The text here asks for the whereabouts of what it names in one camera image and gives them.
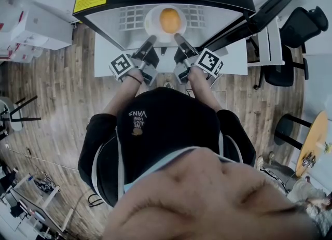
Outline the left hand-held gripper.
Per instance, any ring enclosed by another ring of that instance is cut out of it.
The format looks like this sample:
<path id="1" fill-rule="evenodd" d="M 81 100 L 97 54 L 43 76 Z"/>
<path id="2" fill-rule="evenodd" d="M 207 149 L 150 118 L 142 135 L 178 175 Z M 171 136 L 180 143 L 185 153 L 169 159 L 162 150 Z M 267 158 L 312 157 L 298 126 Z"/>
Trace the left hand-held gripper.
<path id="1" fill-rule="evenodd" d="M 130 70 L 138 69 L 144 82 L 151 86 L 157 77 L 157 66 L 159 58 L 153 48 L 157 37 L 151 35 L 142 44 L 140 50 L 136 51 L 132 55 L 121 54 L 116 59 L 109 63 L 109 69 L 116 80 L 121 80 L 126 74 L 129 74 Z"/>

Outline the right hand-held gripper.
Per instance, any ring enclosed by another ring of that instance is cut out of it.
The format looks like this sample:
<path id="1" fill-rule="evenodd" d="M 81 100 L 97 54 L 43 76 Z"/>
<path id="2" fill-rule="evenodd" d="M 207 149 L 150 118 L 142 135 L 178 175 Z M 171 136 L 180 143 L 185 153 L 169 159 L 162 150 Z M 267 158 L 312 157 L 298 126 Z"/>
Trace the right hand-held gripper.
<path id="1" fill-rule="evenodd" d="M 217 78 L 219 76 L 223 62 L 217 54 L 207 48 L 199 54 L 180 33 L 174 35 L 174 40 L 179 47 L 174 57 L 176 63 L 174 74 L 179 83 L 187 83 L 193 67 L 202 69 L 208 74 L 209 78 Z"/>

